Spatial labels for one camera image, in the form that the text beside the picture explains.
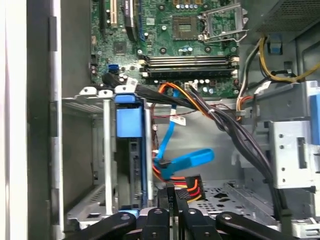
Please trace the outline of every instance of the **expansion slot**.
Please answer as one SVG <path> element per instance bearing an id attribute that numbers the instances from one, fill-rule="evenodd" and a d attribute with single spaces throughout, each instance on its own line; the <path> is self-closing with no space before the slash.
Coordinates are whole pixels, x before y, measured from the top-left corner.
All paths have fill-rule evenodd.
<path id="1" fill-rule="evenodd" d="M 106 20 L 105 0 L 99 0 L 99 28 L 103 38 L 106 36 Z"/>
<path id="2" fill-rule="evenodd" d="M 110 23 L 113 28 L 118 26 L 117 8 L 117 0 L 110 0 Z"/>

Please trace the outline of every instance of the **blue plastic latch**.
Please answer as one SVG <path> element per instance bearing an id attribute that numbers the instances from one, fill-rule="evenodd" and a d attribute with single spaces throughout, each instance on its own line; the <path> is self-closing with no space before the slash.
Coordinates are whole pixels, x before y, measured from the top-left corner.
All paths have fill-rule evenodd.
<path id="1" fill-rule="evenodd" d="M 136 219 L 139 217 L 139 210 L 138 209 L 119 210 L 119 212 L 125 212 L 125 213 L 129 213 L 129 214 L 133 214 Z"/>
<path id="2" fill-rule="evenodd" d="M 311 143 L 320 145 L 320 94 L 310 96 Z"/>
<path id="3" fill-rule="evenodd" d="M 141 138 L 143 133 L 143 111 L 139 108 L 116 110 L 116 136 L 118 138 Z"/>
<path id="4" fill-rule="evenodd" d="M 198 151 L 188 153 L 177 157 L 167 165 L 166 168 L 160 168 L 163 179 L 170 179 L 177 171 L 194 168 L 202 164 L 211 162 L 215 158 L 215 153 L 210 148 L 204 148 Z"/>

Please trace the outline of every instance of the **pci slot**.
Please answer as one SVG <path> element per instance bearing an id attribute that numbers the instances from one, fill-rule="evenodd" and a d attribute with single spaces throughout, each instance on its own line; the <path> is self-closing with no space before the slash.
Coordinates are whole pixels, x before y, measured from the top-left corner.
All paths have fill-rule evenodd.
<path id="1" fill-rule="evenodd" d="M 117 0 L 110 0 L 110 23 L 113 28 L 118 26 L 117 8 Z"/>

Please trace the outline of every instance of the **integrated circuit chip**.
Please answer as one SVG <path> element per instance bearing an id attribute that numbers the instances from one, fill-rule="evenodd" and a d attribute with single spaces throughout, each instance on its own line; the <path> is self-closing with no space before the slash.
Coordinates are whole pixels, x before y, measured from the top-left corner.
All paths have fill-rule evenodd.
<path id="1" fill-rule="evenodd" d="M 197 40 L 197 16 L 174 16 L 172 18 L 173 40 Z"/>
<path id="2" fill-rule="evenodd" d="M 125 41 L 114 41 L 113 42 L 113 54 L 114 55 L 125 55 L 127 52 L 127 43 Z"/>

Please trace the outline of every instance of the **wire bundle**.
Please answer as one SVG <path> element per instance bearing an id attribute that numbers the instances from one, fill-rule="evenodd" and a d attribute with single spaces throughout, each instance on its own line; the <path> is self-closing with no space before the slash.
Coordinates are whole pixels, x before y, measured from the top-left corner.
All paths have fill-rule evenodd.
<path id="1" fill-rule="evenodd" d="M 249 132 L 227 113 L 215 106 L 208 105 L 192 87 L 190 91 L 185 91 L 173 83 L 165 83 L 168 86 L 179 90 L 179 92 L 190 101 L 193 108 L 199 110 L 208 118 L 214 120 L 217 127 L 226 132 L 232 139 L 237 150 L 265 177 L 269 185 L 271 197 L 274 205 L 274 215 L 280 219 L 281 211 L 287 209 L 287 201 L 282 190 L 273 187 L 273 174 L 271 165 L 263 154 L 257 142 Z"/>

